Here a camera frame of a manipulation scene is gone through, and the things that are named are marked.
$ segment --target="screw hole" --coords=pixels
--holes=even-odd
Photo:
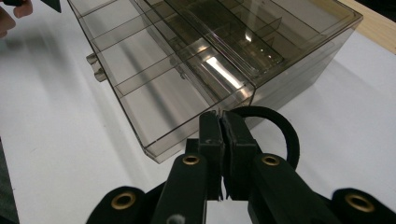
[[[348,194],[346,196],[346,202],[353,208],[365,213],[371,213],[375,210],[374,205],[359,194]]]
[[[267,165],[271,166],[277,166],[280,164],[280,160],[276,157],[273,156],[265,156],[262,158],[262,162],[264,162]]]
[[[185,224],[186,218],[180,214],[172,215],[166,219],[166,224]]]
[[[131,207],[136,201],[136,196],[131,191],[123,192],[111,201],[111,206],[116,210],[123,210]]]
[[[186,156],[183,158],[183,162],[187,165],[195,165],[199,162],[199,158],[196,156]]]

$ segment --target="human hand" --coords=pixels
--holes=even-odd
[[[33,12],[33,6],[31,0],[22,0],[20,7],[14,8],[14,15],[20,19],[24,16],[28,16]],[[0,7],[0,38],[7,35],[7,31],[15,27],[15,21],[8,15],[8,13]]]

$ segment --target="drawer organizer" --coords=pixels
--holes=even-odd
[[[68,0],[144,151],[182,149],[207,110],[278,109],[361,21],[333,0]]]

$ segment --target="transparent plastic box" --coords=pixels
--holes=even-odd
[[[278,109],[318,78],[362,19],[330,0],[68,0],[157,162],[208,110]]]

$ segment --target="white table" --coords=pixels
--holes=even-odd
[[[120,186],[148,191],[172,159],[147,158],[65,1],[58,14],[39,1],[0,40],[0,136],[22,224],[85,223]],[[300,136],[297,169],[330,197],[352,187],[396,211],[396,56],[355,33],[319,80],[279,112]],[[262,149],[285,154],[268,122],[253,130]],[[246,203],[209,203],[207,223],[245,223]]]

